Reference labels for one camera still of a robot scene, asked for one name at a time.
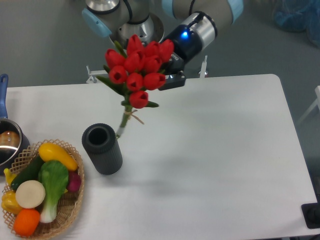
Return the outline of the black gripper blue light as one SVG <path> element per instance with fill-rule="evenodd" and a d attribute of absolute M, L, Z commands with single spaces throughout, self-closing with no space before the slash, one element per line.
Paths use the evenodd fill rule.
<path fill-rule="evenodd" d="M 170 40 L 174 50 L 170 61 L 164 65 L 165 84 L 158 90 L 183 87 L 186 82 L 183 73 L 185 65 L 204 50 L 216 36 L 217 28 L 212 18 L 202 11 L 196 11 L 163 37 L 160 43 Z"/>

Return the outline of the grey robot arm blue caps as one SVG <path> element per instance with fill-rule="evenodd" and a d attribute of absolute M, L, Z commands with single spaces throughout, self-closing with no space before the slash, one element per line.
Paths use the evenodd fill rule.
<path fill-rule="evenodd" d="M 125 49 L 138 35 L 143 44 L 170 39 L 174 51 L 162 90 L 182 87 L 185 65 L 242 14 L 242 0 L 87 0 L 82 17 L 101 38 Z"/>

